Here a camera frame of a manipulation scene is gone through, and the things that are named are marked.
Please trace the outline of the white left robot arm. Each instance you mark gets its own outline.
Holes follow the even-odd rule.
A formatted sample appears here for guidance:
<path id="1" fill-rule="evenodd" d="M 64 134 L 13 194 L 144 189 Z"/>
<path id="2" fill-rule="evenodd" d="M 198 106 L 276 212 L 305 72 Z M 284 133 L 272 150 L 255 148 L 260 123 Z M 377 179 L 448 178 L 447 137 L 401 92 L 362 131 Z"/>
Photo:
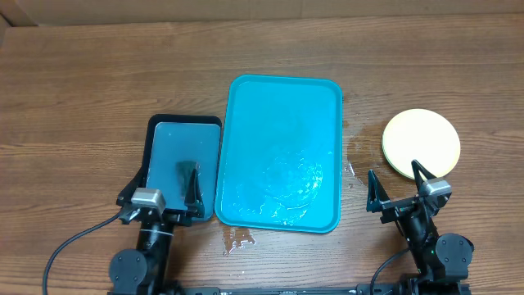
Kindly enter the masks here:
<path id="1" fill-rule="evenodd" d="M 166 278 L 174 228 L 190 227 L 192 220 L 204 214 L 198 164 L 181 161 L 175 174 L 181 185 L 185 210 L 166 207 L 165 197 L 157 188 L 146 188 L 146 171 L 142 167 L 122 189 L 117 198 L 121 207 L 118 219 L 124 225 L 137 221 L 141 227 L 137 245 L 125 249 L 111 259 L 109 277 L 111 294 L 184 294 L 180 283 Z"/>

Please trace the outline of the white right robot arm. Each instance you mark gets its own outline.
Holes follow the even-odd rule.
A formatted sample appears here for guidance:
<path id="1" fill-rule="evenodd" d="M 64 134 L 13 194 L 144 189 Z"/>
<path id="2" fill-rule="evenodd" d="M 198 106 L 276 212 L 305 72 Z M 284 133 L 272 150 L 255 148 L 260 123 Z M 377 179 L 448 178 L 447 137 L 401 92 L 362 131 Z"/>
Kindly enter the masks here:
<path id="1" fill-rule="evenodd" d="M 449 201 L 451 185 L 420 162 L 411 161 L 417 194 L 392 201 L 373 170 L 368 172 L 366 210 L 380 213 L 383 224 L 395 223 L 407 247 L 388 258 L 373 274 L 369 284 L 357 287 L 360 294 L 469 294 L 463 283 L 472 262 L 473 243 L 459 234 L 442 234 L 432 218 Z M 401 275 L 394 284 L 377 284 L 377 277 L 393 261 L 409 252 L 416 274 Z"/>

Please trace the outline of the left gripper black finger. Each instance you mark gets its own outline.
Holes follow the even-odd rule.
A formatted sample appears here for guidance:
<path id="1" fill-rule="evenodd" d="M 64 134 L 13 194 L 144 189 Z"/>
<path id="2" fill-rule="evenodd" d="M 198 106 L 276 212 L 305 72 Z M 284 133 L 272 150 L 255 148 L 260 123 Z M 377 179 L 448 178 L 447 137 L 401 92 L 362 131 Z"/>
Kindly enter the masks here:
<path id="1" fill-rule="evenodd" d="M 184 204 L 191 217 L 202 218 L 205 207 L 199 184 L 197 163 L 183 163 L 183 180 L 185 188 Z"/>
<path id="2" fill-rule="evenodd" d="M 126 203 L 131 203 L 133 194 L 138 188 L 144 188 L 147 182 L 147 173 L 141 167 L 137 174 L 128 182 L 128 184 L 120 191 L 116 198 L 115 204 L 123 207 Z"/>

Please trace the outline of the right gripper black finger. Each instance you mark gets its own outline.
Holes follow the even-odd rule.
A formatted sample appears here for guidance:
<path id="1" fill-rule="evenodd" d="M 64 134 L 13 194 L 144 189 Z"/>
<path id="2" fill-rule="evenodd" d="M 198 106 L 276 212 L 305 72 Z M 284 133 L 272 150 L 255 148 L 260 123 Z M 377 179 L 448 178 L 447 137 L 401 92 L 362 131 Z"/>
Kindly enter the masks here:
<path id="1" fill-rule="evenodd" d="M 422 184 L 429 179 L 435 179 L 436 176 L 429 172 L 419 161 L 412 160 L 411 166 L 413 169 L 414 181 L 417 188 L 421 188 Z"/>
<path id="2" fill-rule="evenodd" d="M 379 212 L 383 207 L 390 203 L 391 200 L 380 183 L 377 175 L 373 170 L 368 171 L 368 200 L 366 210 L 368 212 Z"/>

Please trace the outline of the yellow plate with blue stain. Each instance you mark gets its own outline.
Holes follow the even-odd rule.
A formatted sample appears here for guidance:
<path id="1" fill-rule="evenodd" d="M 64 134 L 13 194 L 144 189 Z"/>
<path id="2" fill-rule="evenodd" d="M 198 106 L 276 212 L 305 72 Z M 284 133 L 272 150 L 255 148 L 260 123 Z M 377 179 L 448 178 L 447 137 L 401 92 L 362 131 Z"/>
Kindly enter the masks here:
<path id="1" fill-rule="evenodd" d="M 457 130 L 442 115 L 427 109 L 409 109 L 387 123 L 382 151 L 393 169 L 405 177 L 414 178 L 413 160 L 442 177 L 457 165 L 461 143 Z"/>

